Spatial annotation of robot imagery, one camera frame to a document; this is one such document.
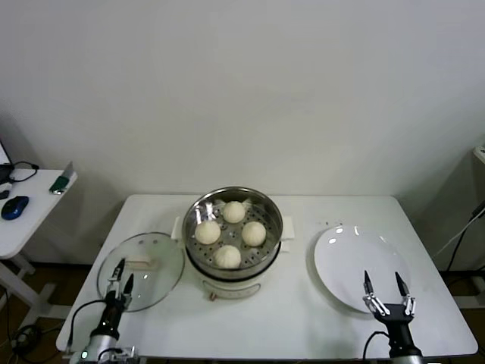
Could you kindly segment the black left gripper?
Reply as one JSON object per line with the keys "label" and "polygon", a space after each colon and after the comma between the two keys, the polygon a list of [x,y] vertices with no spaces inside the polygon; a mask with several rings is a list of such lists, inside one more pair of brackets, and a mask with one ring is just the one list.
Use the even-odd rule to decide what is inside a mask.
{"label": "black left gripper", "polygon": [[131,274],[123,292],[120,296],[116,292],[120,290],[121,277],[124,272],[126,259],[122,258],[115,267],[113,274],[108,279],[108,293],[105,298],[105,309],[100,321],[100,332],[102,334],[119,334],[118,326],[121,316],[125,310],[125,304],[132,300],[134,274]]}

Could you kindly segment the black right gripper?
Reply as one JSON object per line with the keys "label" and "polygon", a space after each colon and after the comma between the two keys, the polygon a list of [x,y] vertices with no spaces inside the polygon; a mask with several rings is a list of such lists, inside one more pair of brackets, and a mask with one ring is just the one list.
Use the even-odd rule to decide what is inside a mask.
{"label": "black right gripper", "polygon": [[412,339],[409,323],[415,315],[416,299],[410,294],[408,285],[395,272],[396,283],[402,297],[402,304],[384,304],[374,293],[370,276],[364,272],[363,300],[376,320],[385,325],[389,336],[390,355],[418,355],[419,349]]}

